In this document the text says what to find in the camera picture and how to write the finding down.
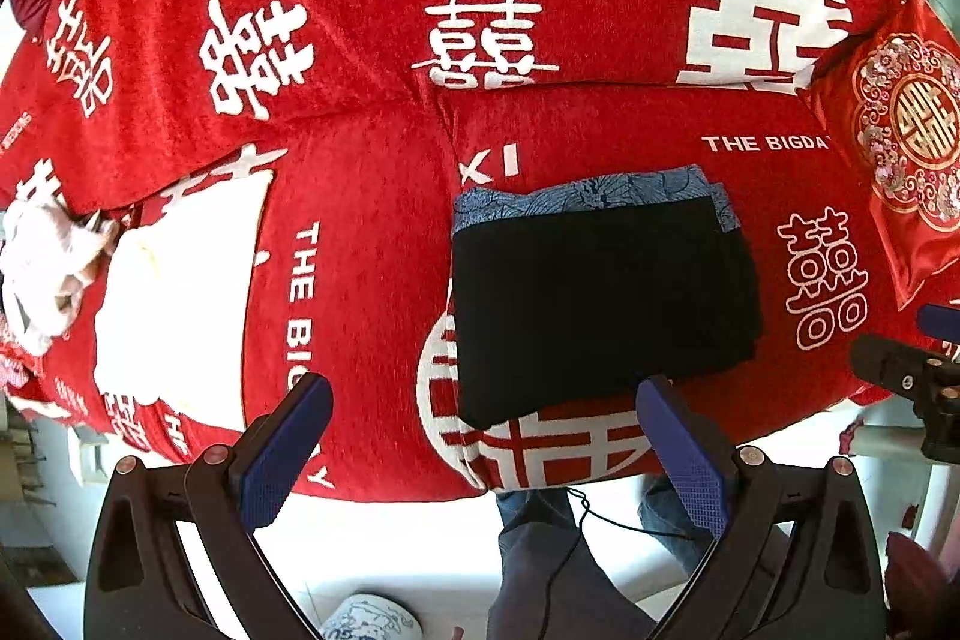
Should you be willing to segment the right forearm magenta sleeve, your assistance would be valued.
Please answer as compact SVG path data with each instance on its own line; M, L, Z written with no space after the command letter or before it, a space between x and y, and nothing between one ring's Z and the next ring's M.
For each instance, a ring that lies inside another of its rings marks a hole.
M958 640L958 573L900 533L887 536L887 637Z

